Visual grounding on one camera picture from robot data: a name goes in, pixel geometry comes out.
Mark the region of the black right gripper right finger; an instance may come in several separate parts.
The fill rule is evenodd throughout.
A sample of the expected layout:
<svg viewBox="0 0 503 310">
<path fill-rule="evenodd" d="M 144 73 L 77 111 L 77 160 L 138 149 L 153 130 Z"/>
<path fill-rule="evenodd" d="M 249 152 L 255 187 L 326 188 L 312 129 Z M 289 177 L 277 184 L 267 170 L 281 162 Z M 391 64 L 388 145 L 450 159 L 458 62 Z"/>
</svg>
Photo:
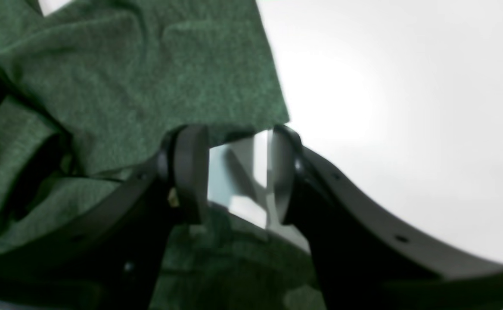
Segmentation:
<svg viewBox="0 0 503 310">
<path fill-rule="evenodd" d="M 503 310 L 503 263 L 394 216 L 285 125 L 272 163 L 277 216 L 308 241 L 327 309 Z"/>
</svg>

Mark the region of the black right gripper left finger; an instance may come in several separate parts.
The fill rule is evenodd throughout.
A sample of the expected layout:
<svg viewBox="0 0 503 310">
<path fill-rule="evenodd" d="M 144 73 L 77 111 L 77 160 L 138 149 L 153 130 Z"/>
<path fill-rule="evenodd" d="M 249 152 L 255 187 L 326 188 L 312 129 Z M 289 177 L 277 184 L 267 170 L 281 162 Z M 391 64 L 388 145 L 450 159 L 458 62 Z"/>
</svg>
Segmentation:
<svg viewBox="0 0 503 310">
<path fill-rule="evenodd" d="M 181 126 L 97 206 L 0 255 L 0 310 L 146 310 L 171 230 L 208 205 L 208 128 Z"/>
</svg>

